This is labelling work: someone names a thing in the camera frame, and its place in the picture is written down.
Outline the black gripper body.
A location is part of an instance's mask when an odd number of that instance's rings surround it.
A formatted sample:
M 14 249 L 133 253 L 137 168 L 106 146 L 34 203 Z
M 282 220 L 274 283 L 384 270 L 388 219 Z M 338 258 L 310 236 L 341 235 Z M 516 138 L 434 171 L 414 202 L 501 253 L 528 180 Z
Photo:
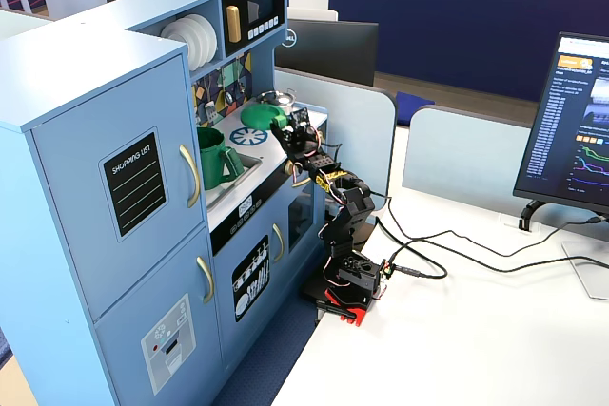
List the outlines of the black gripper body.
M 304 161 L 324 152 L 318 131 L 311 124 L 291 123 L 290 126 L 298 126 L 300 129 L 299 140 L 290 141 L 293 150 L 291 155 L 287 155 L 290 160 Z

